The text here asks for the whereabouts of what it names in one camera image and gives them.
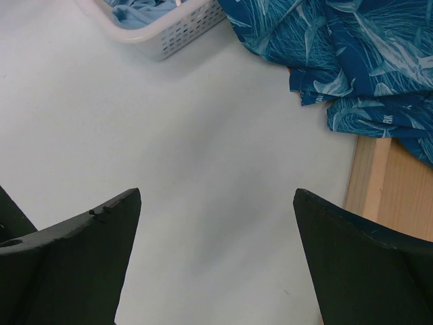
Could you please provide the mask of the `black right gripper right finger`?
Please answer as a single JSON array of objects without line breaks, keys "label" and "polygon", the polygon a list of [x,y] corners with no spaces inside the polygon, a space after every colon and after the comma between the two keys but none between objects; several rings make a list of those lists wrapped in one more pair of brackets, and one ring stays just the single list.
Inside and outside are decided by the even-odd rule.
[{"label": "black right gripper right finger", "polygon": [[432,243],[298,189],[296,221],[324,324],[431,324]]}]

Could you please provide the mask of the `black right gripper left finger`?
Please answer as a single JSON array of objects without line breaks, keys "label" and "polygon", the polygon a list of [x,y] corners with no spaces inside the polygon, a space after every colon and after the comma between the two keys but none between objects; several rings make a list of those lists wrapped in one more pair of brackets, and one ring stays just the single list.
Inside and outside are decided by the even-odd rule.
[{"label": "black right gripper left finger", "polygon": [[38,230],[1,193],[1,323],[113,324],[141,212],[132,188]]}]

